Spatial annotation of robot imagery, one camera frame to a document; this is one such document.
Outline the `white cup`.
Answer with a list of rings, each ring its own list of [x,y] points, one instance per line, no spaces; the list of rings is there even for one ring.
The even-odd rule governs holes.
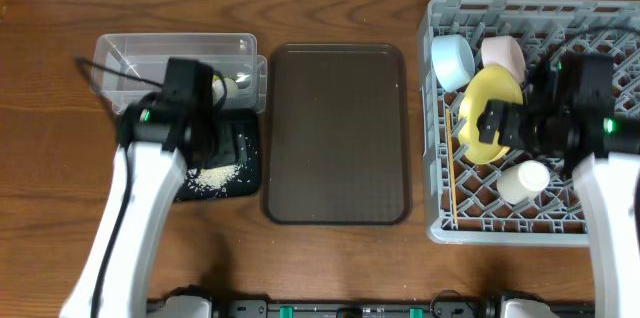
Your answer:
[[[538,161],[529,160],[505,170],[496,187],[503,200],[515,205],[537,197],[549,183],[548,168]]]

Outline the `blue bowl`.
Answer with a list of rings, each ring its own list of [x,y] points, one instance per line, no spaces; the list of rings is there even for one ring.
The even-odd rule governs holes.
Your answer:
[[[459,35],[437,36],[431,43],[432,66],[440,86],[446,92],[466,86],[475,72],[469,43]]]

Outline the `yellow plate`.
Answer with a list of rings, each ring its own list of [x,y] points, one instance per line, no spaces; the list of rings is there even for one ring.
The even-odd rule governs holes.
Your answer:
[[[497,143],[496,133],[490,144],[479,140],[477,122],[489,100],[523,103],[520,85],[509,71],[499,65],[489,65],[480,70],[470,81],[458,110],[458,118],[465,119],[458,133],[461,145],[467,145],[464,156],[471,163],[484,165],[502,158],[509,149]]]

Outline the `yellow-green snack wrapper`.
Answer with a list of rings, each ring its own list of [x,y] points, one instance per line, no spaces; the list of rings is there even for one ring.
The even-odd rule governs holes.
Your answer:
[[[241,88],[234,79],[215,76],[212,82],[213,103],[220,103],[225,95],[224,109],[248,108],[251,96],[246,88]]]

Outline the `wooden chopstick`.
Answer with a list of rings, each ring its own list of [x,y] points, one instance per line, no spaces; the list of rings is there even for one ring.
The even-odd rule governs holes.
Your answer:
[[[455,180],[455,162],[454,162],[454,147],[452,141],[452,120],[450,108],[445,108],[445,124],[446,124],[446,138],[447,138],[447,152],[448,152],[448,170],[450,180],[450,195],[451,195],[451,210],[453,216],[453,224],[455,227],[458,225],[458,210],[457,210],[457,195],[456,195],[456,180]]]

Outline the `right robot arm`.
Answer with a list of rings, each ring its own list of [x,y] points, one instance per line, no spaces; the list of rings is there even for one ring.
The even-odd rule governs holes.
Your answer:
[[[498,98],[476,124],[496,141],[563,160],[588,230],[598,317],[639,314],[639,122],[614,112],[614,60],[601,53],[546,56],[526,104]]]

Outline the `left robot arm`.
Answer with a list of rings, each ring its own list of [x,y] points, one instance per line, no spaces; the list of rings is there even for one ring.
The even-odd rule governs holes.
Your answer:
[[[240,134],[221,119],[223,75],[193,59],[171,57],[163,82],[112,118],[117,149],[99,228],[63,317],[213,317],[213,298],[196,286],[148,298],[169,208],[191,169],[240,165]]]

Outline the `white rice pile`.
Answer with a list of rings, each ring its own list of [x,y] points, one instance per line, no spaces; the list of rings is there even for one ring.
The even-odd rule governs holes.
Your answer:
[[[253,194],[259,186],[258,151],[246,135],[248,160],[241,165],[189,170],[185,196],[189,199],[233,198]]]

